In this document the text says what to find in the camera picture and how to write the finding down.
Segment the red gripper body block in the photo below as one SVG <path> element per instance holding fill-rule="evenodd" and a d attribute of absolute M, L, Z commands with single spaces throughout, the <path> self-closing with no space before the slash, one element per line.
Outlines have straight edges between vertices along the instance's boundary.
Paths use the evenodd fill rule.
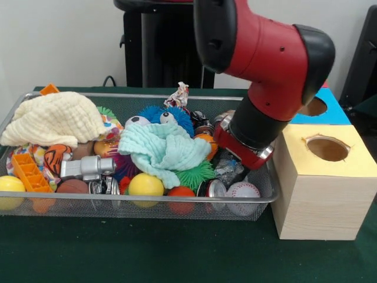
<path fill-rule="evenodd" d="M 241 161 L 241 164 L 250 169 L 257 170 L 262 167 L 273 154 L 273 146 L 268 146 L 263 150 L 253 150 L 236 140 L 227 130 L 219 123 L 215 127 L 214 141 L 217 145 L 230 152 Z"/>

